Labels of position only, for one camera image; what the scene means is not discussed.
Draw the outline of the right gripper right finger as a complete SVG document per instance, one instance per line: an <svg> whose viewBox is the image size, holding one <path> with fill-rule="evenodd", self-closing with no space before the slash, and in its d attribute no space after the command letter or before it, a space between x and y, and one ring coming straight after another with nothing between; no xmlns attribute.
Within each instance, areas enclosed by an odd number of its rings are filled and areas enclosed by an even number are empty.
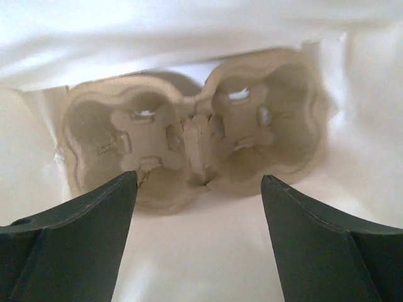
<svg viewBox="0 0 403 302"><path fill-rule="evenodd" d="M402 230L264 176L261 194L285 301L401 301Z"/></svg>

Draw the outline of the single cardboard cup carrier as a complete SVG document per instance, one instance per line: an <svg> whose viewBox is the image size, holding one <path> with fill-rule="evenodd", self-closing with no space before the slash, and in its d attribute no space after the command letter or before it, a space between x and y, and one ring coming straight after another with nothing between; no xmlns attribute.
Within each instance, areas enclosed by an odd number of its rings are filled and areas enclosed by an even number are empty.
<svg viewBox="0 0 403 302"><path fill-rule="evenodd" d="M73 193L135 171L138 209L171 214L213 188L254 196L265 175L304 178L326 150L328 112L317 64L274 48L218 65L191 96L144 74L75 86L58 139Z"/></svg>

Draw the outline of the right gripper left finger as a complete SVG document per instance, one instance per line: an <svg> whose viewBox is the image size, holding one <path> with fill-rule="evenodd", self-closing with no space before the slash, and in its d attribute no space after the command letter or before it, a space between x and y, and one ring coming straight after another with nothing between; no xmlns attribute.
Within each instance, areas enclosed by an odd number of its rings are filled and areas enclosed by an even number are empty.
<svg viewBox="0 0 403 302"><path fill-rule="evenodd" d="M1 228L2 301L111 301L137 175Z"/></svg>

